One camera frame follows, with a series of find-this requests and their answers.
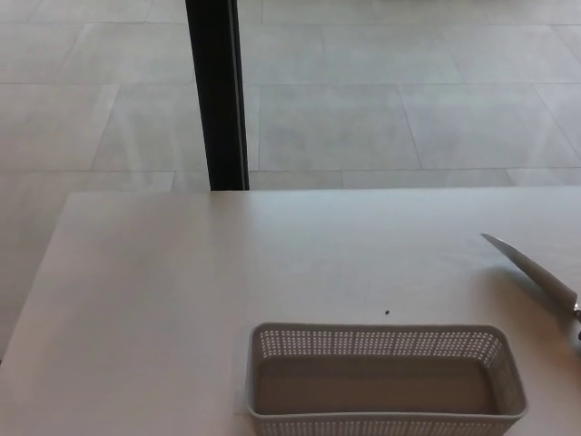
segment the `tabletop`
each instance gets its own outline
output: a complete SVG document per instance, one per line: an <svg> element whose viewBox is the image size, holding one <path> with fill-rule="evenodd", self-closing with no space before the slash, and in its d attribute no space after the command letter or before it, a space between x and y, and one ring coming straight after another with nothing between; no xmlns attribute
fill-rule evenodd
<svg viewBox="0 0 581 436"><path fill-rule="evenodd" d="M580 223L576 187L73 194L0 367L0 434L252 435L269 321L496 325L529 402L509 434L578 434L579 326L479 234L575 289Z"/></svg>

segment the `black metal frame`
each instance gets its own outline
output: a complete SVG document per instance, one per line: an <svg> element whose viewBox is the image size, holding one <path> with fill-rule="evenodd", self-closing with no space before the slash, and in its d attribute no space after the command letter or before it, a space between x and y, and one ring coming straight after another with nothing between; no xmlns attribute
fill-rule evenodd
<svg viewBox="0 0 581 436"><path fill-rule="evenodd" d="M185 0L210 187L249 189L236 0Z"/></svg>

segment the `tiled floor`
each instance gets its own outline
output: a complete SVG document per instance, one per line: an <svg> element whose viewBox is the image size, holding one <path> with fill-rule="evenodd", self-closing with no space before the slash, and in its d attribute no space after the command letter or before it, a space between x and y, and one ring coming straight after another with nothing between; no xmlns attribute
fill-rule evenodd
<svg viewBox="0 0 581 436"><path fill-rule="evenodd" d="M581 0L239 0L254 189L581 184ZM0 356L66 195L207 190L184 0L0 0Z"/></svg>

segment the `kitchen knife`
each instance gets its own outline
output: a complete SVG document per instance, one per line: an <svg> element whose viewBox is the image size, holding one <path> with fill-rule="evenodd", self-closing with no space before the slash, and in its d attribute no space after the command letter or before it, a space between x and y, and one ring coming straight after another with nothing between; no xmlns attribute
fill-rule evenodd
<svg viewBox="0 0 581 436"><path fill-rule="evenodd" d="M494 245L497 250L503 253L514 265L530 277L533 282L538 284L541 289L551 295L565 311L571 313L581 321L581 306L577 302L576 292L558 280L541 265L526 257L515 247L489 234L482 233L482 237Z"/></svg>

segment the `gray plastic basket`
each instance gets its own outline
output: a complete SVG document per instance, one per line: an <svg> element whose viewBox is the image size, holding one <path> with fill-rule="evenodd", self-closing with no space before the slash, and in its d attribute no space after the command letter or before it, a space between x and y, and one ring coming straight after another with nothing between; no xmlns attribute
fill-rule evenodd
<svg viewBox="0 0 581 436"><path fill-rule="evenodd" d="M527 410L507 338L490 326L266 323L249 355L259 436L499 436Z"/></svg>

